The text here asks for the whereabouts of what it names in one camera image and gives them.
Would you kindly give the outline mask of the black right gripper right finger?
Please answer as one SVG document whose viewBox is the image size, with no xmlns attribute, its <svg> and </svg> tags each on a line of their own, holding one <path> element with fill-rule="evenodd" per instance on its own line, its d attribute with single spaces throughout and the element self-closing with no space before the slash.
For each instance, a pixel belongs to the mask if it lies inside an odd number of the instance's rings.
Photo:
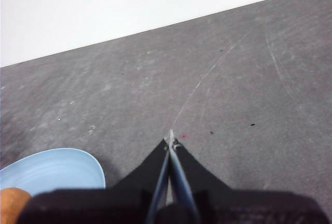
<svg viewBox="0 0 332 224">
<path fill-rule="evenodd" d="M 171 183 L 175 202 L 189 210 L 194 223 L 216 223 L 216 207 L 231 193 L 180 142 L 171 145 Z"/>
</svg>

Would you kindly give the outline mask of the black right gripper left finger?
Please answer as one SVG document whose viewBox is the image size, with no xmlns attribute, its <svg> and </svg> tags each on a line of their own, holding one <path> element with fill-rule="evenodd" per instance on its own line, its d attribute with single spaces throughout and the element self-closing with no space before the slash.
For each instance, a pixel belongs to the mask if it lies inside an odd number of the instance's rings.
<svg viewBox="0 0 332 224">
<path fill-rule="evenodd" d="M 153 223 L 165 204 L 169 172 L 168 144 L 163 139 L 126 177 L 113 186 L 118 194 L 116 223 Z"/>
</svg>

